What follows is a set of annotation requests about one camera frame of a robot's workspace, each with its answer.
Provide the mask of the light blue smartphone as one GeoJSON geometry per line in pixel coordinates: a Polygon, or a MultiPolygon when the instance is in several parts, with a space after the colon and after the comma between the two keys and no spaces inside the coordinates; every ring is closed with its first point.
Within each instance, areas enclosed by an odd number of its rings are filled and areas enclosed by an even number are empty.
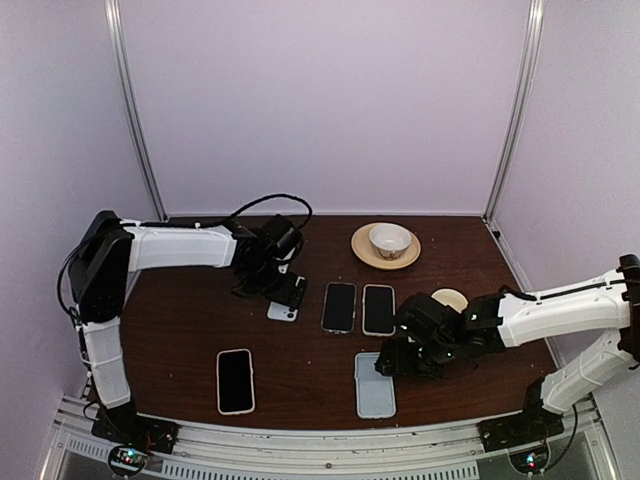
{"type": "Polygon", "coordinates": [[[297,316],[297,309],[275,302],[271,302],[267,310],[267,318],[273,321],[294,322],[297,316]]]}

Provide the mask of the light blue phone case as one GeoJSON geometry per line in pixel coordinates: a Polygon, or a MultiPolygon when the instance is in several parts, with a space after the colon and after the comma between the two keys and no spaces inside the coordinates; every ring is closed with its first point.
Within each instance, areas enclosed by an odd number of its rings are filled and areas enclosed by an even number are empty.
{"type": "Polygon", "coordinates": [[[378,357],[378,352],[361,352],[354,358],[356,413],[361,419],[387,419],[396,414],[394,381],[375,369],[378,357]]]}

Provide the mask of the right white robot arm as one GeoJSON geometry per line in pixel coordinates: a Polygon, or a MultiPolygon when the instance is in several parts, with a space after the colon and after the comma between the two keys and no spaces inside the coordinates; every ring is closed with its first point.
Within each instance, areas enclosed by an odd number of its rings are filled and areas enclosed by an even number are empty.
{"type": "Polygon", "coordinates": [[[579,399],[639,361],[639,258],[623,255],[616,269],[573,285],[524,293],[502,288],[462,311],[417,293],[394,317],[376,370],[384,376],[440,379],[458,360],[501,353],[543,338],[599,330],[601,336],[560,370],[534,382],[513,419],[519,440],[535,440],[579,399]]]}

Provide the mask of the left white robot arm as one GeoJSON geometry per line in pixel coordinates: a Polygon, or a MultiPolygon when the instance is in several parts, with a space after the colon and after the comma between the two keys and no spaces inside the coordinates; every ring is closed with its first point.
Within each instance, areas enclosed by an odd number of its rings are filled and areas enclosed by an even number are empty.
{"type": "Polygon", "coordinates": [[[234,217],[179,225],[99,212],[59,277],[70,284],[71,300],[61,307],[80,334],[83,360],[99,402],[108,409],[106,429],[123,444],[137,442],[144,433],[142,419],[124,407],[133,402],[120,340],[130,276],[163,268],[230,268],[238,281],[234,295],[261,296],[296,311],[306,280],[289,265],[303,244],[301,227],[282,215],[247,227],[234,217]]]}

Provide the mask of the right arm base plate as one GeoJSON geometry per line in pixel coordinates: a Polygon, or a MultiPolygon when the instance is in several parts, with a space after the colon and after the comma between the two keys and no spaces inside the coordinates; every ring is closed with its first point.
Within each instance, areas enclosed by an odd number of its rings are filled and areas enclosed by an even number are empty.
{"type": "Polygon", "coordinates": [[[516,414],[481,421],[478,431],[486,452],[509,449],[563,433],[563,415],[535,405],[516,414]]]}

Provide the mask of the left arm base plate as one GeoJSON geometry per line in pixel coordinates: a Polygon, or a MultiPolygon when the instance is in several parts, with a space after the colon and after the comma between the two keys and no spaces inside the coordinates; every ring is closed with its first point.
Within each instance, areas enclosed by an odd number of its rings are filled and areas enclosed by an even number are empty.
{"type": "Polygon", "coordinates": [[[117,425],[106,417],[97,418],[91,434],[113,443],[132,446],[142,452],[171,454],[178,437],[179,426],[170,421],[136,417],[132,422],[117,425]]]}

